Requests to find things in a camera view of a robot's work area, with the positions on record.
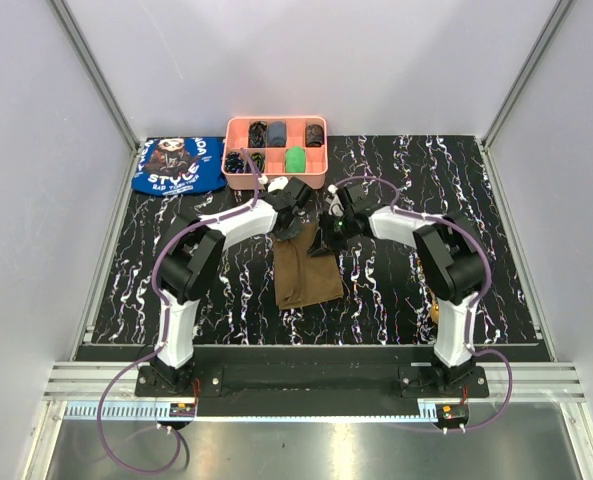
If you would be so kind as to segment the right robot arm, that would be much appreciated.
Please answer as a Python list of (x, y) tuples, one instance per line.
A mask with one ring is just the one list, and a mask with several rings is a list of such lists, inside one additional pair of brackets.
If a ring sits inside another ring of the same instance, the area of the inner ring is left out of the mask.
[(491, 286), (491, 266), (480, 240), (463, 215), (435, 215), (386, 206), (367, 198), (358, 185), (328, 188), (329, 207), (318, 217), (308, 254), (338, 254), (349, 240), (392, 241), (416, 251), (425, 285), (433, 295), (438, 331), (431, 363), (415, 379), (401, 380), (414, 396), (458, 396), (476, 367), (473, 322)]

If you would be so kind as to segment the brown cloth napkin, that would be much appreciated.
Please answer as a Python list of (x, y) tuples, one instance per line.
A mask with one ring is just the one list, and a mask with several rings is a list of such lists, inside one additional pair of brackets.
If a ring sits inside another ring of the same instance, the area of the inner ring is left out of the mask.
[(344, 290), (333, 255), (310, 256), (317, 233), (307, 223), (294, 238), (273, 242), (275, 300), (279, 310), (312, 306), (339, 299)]

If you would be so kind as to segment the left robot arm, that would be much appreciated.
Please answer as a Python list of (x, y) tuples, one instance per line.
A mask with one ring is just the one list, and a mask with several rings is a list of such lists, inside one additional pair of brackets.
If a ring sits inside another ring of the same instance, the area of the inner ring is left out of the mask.
[(303, 181), (279, 177), (238, 207), (180, 215), (172, 222), (157, 247), (151, 276), (160, 320), (150, 366), (166, 393), (179, 396), (191, 386), (195, 318), (200, 300), (215, 282), (223, 252), (258, 235), (290, 233), (311, 195)]

